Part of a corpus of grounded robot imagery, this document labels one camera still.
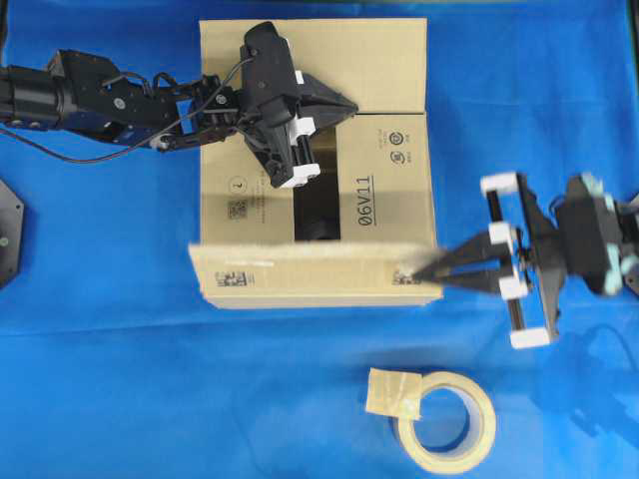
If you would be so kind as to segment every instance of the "blue cloth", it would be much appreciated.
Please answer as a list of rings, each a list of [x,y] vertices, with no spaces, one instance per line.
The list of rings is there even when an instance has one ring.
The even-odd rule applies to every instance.
[[[527,173],[544,208],[583,171],[615,198],[639,190],[622,0],[21,0],[5,62],[40,68],[70,48],[188,81],[200,74],[199,19],[342,16],[428,17],[441,244],[485,228],[486,174]],[[84,158],[113,151],[68,133],[32,138]],[[630,293],[602,299],[568,281],[559,342],[527,351],[510,348],[499,299],[452,289],[426,308],[216,310],[187,255],[197,151],[78,167],[0,142],[0,178],[27,205],[22,272],[0,291],[0,477],[427,477],[388,421],[363,412],[371,366],[452,370],[487,391],[496,440],[465,477],[639,475]],[[507,217],[518,211],[507,203]],[[536,296],[525,312],[541,317]],[[424,415],[450,432],[446,404],[430,401]]]

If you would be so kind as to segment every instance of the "box opening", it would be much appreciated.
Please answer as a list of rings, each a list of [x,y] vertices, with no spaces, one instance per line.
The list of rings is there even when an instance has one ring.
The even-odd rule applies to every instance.
[[[335,128],[315,135],[312,147],[321,175],[293,191],[295,240],[340,240]]]

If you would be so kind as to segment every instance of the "barcode label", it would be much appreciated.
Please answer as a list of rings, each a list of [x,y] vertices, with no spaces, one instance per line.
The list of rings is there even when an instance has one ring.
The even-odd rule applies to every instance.
[[[252,274],[244,271],[218,271],[216,272],[216,283],[218,287],[227,286],[248,286],[255,282]]]
[[[247,218],[247,201],[233,200],[229,202],[229,220],[245,220]]]
[[[419,281],[415,280],[410,274],[404,274],[403,272],[396,271],[392,276],[392,285],[400,286],[402,284],[419,284]]]

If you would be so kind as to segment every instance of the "box flap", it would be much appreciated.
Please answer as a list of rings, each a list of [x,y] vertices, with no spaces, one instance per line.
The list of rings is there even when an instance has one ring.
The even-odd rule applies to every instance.
[[[293,191],[271,186],[244,137],[206,145],[200,155],[202,243],[294,240]]]
[[[203,70],[224,78],[240,60],[244,35],[265,20],[200,22]],[[274,20],[296,68],[359,106],[361,113],[422,113],[426,89],[426,20]],[[236,88],[239,78],[234,80]]]
[[[419,243],[313,241],[191,245],[202,294],[217,296],[440,297],[441,287],[406,274],[438,254]]]
[[[357,115],[337,126],[339,223],[347,241],[435,247],[425,115]]]

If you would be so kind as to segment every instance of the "masking tape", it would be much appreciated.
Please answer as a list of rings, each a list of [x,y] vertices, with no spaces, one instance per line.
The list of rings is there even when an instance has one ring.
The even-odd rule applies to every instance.
[[[381,371],[381,373],[407,374],[397,371]],[[446,452],[426,450],[417,439],[412,418],[405,417],[405,414],[402,414],[404,417],[397,417],[394,414],[384,415],[395,417],[394,426],[399,442],[410,458],[422,469],[436,474],[460,474],[475,467],[490,452],[496,431],[495,411],[483,389],[465,376],[451,372],[433,372],[421,376],[419,400],[436,389],[447,389],[459,396],[468,411],[468,432],[459,445],[452,450]],[[391,391],[391,394],[396,396],[397,391]]]
[[[366,412],[416,420],[420,404],[421,374],[370,369]]]

